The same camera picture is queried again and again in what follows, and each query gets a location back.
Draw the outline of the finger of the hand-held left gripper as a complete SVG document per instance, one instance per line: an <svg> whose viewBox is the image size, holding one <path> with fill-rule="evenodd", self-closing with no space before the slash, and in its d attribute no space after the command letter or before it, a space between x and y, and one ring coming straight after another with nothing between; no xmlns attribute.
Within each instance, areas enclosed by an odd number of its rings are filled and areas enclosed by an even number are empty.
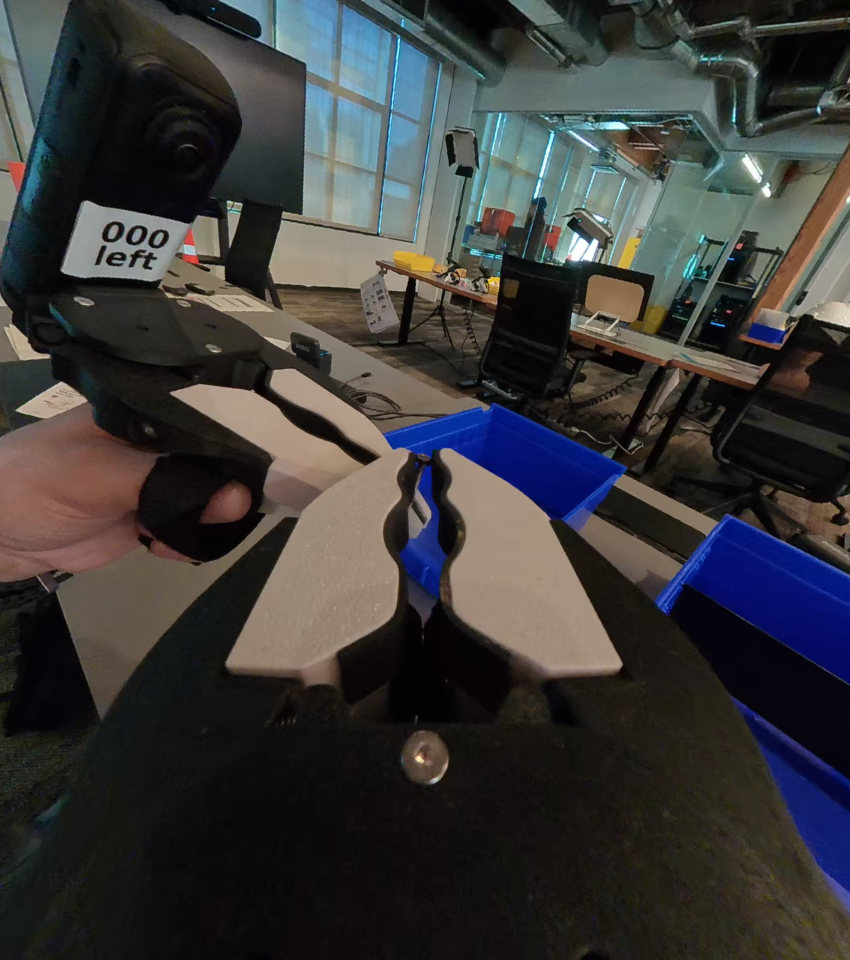
<svg viewBox="0 0 850 960"><path fill-rule="evenodd" d="M392 450L381 431L333 383L292 367L272 368L268 378L269 402L300 431L353 460L377 460Z"/></svg>
<svg viewBox="0 0 850 960"><path fill-rule="evenodd" d="M295 426L270 400L250 390L195 385L173 396L267 453L266 511L300 512L362 464L336 444Z"/></svg>

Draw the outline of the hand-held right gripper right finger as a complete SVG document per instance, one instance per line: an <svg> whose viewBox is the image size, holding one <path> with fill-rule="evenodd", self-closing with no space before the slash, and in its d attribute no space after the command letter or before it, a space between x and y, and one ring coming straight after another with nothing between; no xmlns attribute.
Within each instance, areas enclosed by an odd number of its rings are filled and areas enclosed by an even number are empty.
<svg viewBox="0 0 850 960"><path fill-rule="evenodd" d="M622 659L549 516L450 448L432 453L443 613L530 678L613 676Z"/></svg>

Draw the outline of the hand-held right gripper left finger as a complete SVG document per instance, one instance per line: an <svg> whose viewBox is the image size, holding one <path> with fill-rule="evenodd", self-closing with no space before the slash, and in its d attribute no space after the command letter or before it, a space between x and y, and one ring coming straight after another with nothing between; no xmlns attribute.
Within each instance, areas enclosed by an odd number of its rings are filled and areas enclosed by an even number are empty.
<svg viewBox="0 0 850 960"><path fill-rule="evenodd" d="M384 685L407 621L414 455L392 450L298 518L226 660L236 676Z"/></svg>

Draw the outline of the blue plastic storage bin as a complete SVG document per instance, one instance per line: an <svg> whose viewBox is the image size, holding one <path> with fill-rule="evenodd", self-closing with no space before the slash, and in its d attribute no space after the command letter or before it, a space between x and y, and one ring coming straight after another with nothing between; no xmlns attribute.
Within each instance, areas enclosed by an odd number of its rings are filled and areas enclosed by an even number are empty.
<svg viewBox="0 0 850 960"><path fill-rule="evenodd" d="M440 597L448 587L455 602L461 592L471 603L473 587L498 599L500 590L523 591L526 583L543 581L558 569L561 552L551 522L578 531L624 473L621 463L498 405L406 426L384 438L416 454L439 450L446 464L475 464L450 465L447 493L466 527L461 549L447 558L443 502L432 496L427 467L420 491L432 519L402 555L408 575L425 591Z"/></svg>

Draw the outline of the blue storage bin with divider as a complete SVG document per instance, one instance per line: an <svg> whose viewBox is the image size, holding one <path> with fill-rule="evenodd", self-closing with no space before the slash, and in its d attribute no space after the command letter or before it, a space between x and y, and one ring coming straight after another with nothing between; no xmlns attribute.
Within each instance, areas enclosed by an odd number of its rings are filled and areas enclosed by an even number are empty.
<svg viewBox="0 0 850 960"><path fill-rule="evenodd" d="M690 586L850 683L850 576L732 517L656 601ZM732 697L806 847L850 912L850 780Z"/></svg>

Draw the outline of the person's left hand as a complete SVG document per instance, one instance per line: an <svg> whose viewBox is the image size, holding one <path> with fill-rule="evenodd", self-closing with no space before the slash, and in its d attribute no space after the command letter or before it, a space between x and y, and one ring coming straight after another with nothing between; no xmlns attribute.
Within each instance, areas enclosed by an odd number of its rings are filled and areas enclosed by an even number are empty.
<svg viewBox="0 0 850 960"><path fill-rule="evenodd" d="M106 567L143 545L197 563L138 517L158 455L101 430L81 405L0 438L0 582Z"/></svg>

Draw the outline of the black charger device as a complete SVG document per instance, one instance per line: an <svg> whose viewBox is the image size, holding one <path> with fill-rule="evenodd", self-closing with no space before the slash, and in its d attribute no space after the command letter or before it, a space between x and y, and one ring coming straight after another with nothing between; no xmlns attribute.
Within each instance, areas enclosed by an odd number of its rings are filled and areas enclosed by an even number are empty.
<svg viewBox="0 0 850 960"><path fill-rule="evenodd" d="M289 346L294 356L308 364L324 376L332 373L332 354L322 347L317 339L304 333L293 331L289 335Z"/></svg>

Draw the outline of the white printed sign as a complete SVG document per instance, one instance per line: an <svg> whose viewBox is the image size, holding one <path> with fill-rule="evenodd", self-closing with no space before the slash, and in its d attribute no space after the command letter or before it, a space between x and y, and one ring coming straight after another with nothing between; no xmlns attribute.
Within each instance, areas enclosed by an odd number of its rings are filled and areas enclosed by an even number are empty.
<svg viewBox="0 0 850 960"><path fill-rule="evenodd" d="M380 334L400 327L400 315L385 284L384 273L378 271L361 282L359 293L370 333Z"/></svg>

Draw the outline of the white paper sheet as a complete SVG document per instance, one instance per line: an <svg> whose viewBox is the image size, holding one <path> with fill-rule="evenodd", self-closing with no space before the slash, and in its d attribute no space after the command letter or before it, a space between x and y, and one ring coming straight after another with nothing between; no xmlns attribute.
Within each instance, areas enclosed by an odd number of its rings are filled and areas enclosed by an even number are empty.
<svg viewBox="0 0 850 960"><path fill-rule="evenodd" d="M215 293L199 294L188 291L183 287L163 288L166 296L178 301L190 302L193 304L203 304L223 313L250 313L250 312L272 312L272 307L263 301L255 299L253 296L244 293Z"/></svg>
<svg viewBox="0 0 850 960"><path fill-rule="evenodd" d="M87 399L79 391L64 382L58 382L24 402L15 412L22 417L42 421L86 403Z"/></svg>

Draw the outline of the black table mat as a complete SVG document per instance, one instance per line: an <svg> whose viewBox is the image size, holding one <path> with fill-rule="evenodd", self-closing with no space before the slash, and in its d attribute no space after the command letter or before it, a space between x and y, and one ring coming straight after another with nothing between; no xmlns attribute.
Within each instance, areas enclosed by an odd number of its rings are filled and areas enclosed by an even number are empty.
<svg viewBox="0 0 850 960"><path fill-rule="evenodd" d="M682 562L692 557L718 523L626 475L611 487L596 515Z"/></svg>

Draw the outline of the black video bar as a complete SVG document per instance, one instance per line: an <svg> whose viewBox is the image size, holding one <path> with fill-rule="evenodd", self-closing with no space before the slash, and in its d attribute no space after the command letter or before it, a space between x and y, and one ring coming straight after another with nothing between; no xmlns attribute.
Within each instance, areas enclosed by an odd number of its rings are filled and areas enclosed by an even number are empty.
<svg viewBox="0 0 850 960"><path fill-rule="evenodd" d="M225 1L165 1L166 6L183 16L190 16L235 35L260 40L261 22Z"/></svg>

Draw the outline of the black tripod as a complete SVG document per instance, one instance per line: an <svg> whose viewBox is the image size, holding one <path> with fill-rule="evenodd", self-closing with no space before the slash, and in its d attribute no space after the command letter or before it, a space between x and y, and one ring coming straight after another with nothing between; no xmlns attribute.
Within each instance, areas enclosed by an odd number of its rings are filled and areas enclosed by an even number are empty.
<svg viewBox="0 0 850 960"><path fill-rule="evenodd" d="M426 326L438 325L444 341L459 354L465 354L465 348L474 330L472 318L474 312L468 306L468 300L460 294L442 291L436 305L425 318L412 324L409 333Z"/></svg>

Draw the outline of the black monitor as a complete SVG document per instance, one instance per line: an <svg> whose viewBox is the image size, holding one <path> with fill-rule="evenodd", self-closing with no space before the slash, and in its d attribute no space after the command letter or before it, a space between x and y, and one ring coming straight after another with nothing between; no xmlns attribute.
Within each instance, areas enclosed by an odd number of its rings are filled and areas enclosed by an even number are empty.
<svg viewBox="0 0 850 960"><path fill-rule="evenodd" d="M270 264L284 213L303 211L307 67L264 42L265 6L225 1L261 22L261 39L239 36L165 2L138 2L152 19L207 57L233 91L241 133L218 177L202 218L217 223L225 279L281 308Z"/></svg>

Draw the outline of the wooden desk with black legs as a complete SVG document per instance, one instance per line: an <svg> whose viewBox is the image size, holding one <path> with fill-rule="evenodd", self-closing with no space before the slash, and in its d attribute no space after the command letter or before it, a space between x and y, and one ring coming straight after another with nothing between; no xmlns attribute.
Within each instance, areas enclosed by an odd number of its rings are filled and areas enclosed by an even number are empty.
<svg viewBox="0 0 850 960"><path fill-rule="evenodd" d="M616 322L600 322L577 314L571 320L571 340L584 350L589 361L630 376L650 367L651 374L644 391L625 423L623 434L615 440L622 454L638 448L638 439L649 430L650 417L666 395L672 374L685 373L689 379L683 393L671 409L658 438L645 461L649 473L660 461L679 421L687 411L700 382L710 380L727 387L749 391L757 384L765 366L679 346L650 334L639 333Z"/></svg>
<svg viewBox="0 0 850 960"><path fill-rule="evenodd" d="M402 300L402 307L399 312L400 327L397 328L398 336L393 340L379 340L376 345L381 348L394 348L405 346L425 346L425 341L412 340L409 329L412 326L412 317L415 306L415 300L420 286L428 286L437 291L449 291L452 294L461 294L468 300L468 305L472 308L476 306L485 307L494 311L497 306L497 296L493 293L481 293L474 289L474 284L467 279L460 278L455 272L455 268L444 270L440 273L424 273L412 270L402 270L396 267L392 261L377 260L375 262L379 272L384 275L394 273L399 277L406 279L407 284Z"/></svg>

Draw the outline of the black high-back chair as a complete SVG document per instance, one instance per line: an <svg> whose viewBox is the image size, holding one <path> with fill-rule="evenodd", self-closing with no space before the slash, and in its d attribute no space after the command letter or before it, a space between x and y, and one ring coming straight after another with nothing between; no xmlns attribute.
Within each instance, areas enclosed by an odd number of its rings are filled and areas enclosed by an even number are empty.
<svg viewBox="0 0 850 960"><path fill-rule="evenodd" d="M558 266L506 253L479 378L541 402L567 379L566 351L581 291L580 266Z"/></svg>

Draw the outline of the black studio light panel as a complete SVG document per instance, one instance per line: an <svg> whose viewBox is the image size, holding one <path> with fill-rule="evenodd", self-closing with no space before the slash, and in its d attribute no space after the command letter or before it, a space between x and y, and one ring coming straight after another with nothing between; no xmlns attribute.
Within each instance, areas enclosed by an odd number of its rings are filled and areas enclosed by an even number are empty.
<svg viewBox="0 0 850 960"><path fill-rule="evenodd" d="M567 227L578 237L592 242L595 241L601 248L608 246L614 234L606 220L578 207L566 215Z"/></svg>
<svg viewBox="0 0 850 960"><path fill-rule="evenodd" d="M448 164L454 168L455 175L460 179L455 222L446 256L446 262L450 266L455 262L456 241L461 226L466 194L470 189L472 178L479 170L479 141L476 131L465 126L456 126L449 129L445 134L445 147Z"/></svg>

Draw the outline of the black bin divider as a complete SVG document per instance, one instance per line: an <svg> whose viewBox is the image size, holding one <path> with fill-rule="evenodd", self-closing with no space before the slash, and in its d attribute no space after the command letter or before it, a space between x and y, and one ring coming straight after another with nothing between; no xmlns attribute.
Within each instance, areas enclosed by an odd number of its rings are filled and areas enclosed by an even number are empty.
<svg viewBox="0 0 850 960"><path fill-rule="evenodd" d="M670 618L726 691L850 781L850 683L692 586Z"/></svg>

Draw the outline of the black panel with tan insert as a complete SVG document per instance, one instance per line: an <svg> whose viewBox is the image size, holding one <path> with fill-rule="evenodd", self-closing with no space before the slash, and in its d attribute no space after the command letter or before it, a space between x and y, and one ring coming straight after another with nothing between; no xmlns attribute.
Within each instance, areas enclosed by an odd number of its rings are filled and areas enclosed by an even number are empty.
<svg viewBox="0 0 850 960"><path fill-rule="evenodd" d="M579 314L590 317L603 313L633 325L646 316L656 277L642 271L584 261L580 265L577 302Z"/></svg>

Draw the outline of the black mesh office chair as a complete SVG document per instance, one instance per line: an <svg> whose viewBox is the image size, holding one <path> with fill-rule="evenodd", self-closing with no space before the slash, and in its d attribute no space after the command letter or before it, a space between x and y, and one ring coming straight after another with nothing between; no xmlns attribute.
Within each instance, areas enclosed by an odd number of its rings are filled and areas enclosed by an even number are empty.
<svg viewBox="0 0 850 960"><path fill-rule="evenodd" d="M731 515L751 512L767 533L797 521L771 498L783 492L838 509L850 494L850 327L802 316L742 403L729 409L712 435L720 466L748 485L718 504Z"/></svg>

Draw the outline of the small blue box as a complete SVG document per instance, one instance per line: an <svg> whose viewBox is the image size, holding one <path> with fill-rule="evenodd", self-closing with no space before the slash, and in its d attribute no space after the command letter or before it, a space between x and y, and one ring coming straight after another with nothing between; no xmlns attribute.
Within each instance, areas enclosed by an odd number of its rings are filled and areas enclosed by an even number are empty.
<svg viewBox="0 0 850 960"><path fill-rule="evenodd" d="M778 347L785 341L791 327L792 318L787 311L762 308L740 339Z"/></svg>

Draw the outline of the wooden pillar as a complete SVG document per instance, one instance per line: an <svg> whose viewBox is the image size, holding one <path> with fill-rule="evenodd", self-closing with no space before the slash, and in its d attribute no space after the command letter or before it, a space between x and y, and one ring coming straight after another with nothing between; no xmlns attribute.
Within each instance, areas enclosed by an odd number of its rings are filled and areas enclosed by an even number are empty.
<svg viewBox="0 0 850 960"><path fill-rule="evenodd" d="M839 213L844 209L849 194L850 142L795 234L774 276L755 304L749 316L750 319L758 318L763 310L783 309L791 291L814 260L823 236L827 234Z"/></svg>

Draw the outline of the silver bent air duct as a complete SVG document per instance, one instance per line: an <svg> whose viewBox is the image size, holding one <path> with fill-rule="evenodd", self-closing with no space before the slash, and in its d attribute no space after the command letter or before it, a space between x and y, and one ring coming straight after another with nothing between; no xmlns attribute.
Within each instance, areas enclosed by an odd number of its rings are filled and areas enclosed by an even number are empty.
<svg viewBox="0 0 850 960"><path fill-rule="evenodd" d="M728 124L756 139L802 125L850 123L850 10L741 11L703 21L693 2L626 2L636 44L727 87Z"/></svg>

